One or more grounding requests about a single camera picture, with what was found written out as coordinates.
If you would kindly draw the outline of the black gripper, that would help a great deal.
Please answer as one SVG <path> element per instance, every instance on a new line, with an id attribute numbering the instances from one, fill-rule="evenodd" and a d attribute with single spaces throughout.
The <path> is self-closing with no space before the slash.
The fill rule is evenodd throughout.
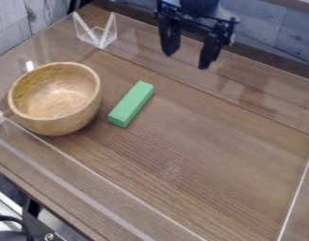
<path id="1" fill-rule="evenodd" d="M 160 39 L 167 56 L 172 56 L 180 48 L 183 28 L 212 30 L 217 24 L 221 24 L 227 27 L 227 34 L 232 35 L 239 18 L 221 7 L 220 1 L 156 0 Z M 223 46 L 223 37 L 209 32 L 200 53 L 199 68 L 201 70 L 209 68 Z"/>

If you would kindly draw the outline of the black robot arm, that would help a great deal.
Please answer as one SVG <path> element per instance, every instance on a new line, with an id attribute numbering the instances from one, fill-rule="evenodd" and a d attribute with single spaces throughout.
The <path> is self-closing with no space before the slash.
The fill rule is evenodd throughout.
<path id="1" fill-rule="evenodd" d="M 163 51 L 172 56 L 181 45 L 183 30 L 203 36 L 197 68 L 209 68 L 225 46 L 233 43 L 239 18 L 228 13 L 220 0 L 157 0 L 155 11 Z"/>

